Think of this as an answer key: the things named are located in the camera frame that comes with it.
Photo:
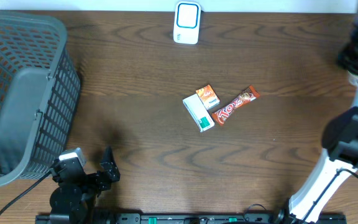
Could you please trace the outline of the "small orange box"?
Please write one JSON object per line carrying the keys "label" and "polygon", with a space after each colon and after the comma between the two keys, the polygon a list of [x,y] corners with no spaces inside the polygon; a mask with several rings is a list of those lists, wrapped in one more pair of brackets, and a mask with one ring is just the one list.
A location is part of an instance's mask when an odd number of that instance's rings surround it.
{"label": "small orange box", "polygon": [[196,90],[196,94],[198,95],[207,110],[217,106],[220,103],[220,99],[214,92],[211,85],[206,85]]}

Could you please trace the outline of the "green lid jar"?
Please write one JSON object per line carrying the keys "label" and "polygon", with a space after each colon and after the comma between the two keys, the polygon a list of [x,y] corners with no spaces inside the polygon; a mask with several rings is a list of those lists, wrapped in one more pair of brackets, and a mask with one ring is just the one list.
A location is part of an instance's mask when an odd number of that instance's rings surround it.
{"label": "green lid jar", "polygon": [[349,72],[348,80],[351,85],[358,87],[358,75],[355,75],[355,74],[352,74]]}

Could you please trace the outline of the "white green medicine box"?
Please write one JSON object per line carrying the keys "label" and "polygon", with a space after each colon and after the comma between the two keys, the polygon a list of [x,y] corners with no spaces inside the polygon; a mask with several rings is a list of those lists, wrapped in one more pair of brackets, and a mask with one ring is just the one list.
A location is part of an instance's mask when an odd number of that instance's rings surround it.
{"label": "white green medicine box", "polygon": [[183,104],[185,105],[189,114],[191,114],[191,117],[194,119],[201,133],[211,129],[214,126],[213,119],[209,115],[197,94],[183,99]]}

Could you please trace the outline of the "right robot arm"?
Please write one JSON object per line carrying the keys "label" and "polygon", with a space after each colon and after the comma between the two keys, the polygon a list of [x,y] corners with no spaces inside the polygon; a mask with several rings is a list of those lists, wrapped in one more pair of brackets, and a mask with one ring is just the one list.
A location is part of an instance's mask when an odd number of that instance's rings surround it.
{"label": "right robot arm", "polygon": [[272,223],[318,223],[321,212],[336,190],[358,170],[358,10],[351,39],[337,64],[347,70],[357,91],[350,109],[331,120],[322,138],[322,153],[312,173],[292,195]]}

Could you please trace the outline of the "orange chocolate bar wrapper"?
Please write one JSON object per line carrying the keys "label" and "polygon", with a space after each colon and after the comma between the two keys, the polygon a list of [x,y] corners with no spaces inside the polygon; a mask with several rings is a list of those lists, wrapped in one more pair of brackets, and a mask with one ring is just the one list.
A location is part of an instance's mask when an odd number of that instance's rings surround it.
{"label": "orange chocolate bar wrapper", "polygon": [[219,125],[223,125],[233,112],[260,96],[259,92],[252,86],[248,86],[237,97],[235,97],[228,105],[222,107],[212,114],[212,118]]}

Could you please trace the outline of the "grey plastic basket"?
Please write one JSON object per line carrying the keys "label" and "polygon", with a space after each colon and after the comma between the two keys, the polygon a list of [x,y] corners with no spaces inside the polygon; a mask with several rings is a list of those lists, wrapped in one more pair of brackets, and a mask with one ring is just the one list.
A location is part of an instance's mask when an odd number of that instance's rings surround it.
{"label": "grey plastic basket", "polygon": [[67,146],[81,81],[66,43],[54,17],[0,11],[0,186],[41,178]]}

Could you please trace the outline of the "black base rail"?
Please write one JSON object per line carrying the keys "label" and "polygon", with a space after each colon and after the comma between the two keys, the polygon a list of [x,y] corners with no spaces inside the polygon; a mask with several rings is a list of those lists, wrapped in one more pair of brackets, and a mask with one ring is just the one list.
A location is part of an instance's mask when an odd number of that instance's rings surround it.
{"label": "black base rail", "polygon": [[141,215],[138,213],[112,214],[103,212],[92,223],[107,224],[222,224],[222,223],[274,223],[269,213],[247,213],[245,215]]}

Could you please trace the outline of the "white barcode scanner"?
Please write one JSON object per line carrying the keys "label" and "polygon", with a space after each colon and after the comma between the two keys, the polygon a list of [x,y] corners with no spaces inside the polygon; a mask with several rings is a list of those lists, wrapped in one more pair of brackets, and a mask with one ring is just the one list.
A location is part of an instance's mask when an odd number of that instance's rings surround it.
{"label": "white barcode scanner", "polygon": [[173,40],[179,44],[197,44],[200,19],[201,6],[197,2],[178,2],[175,8]]}

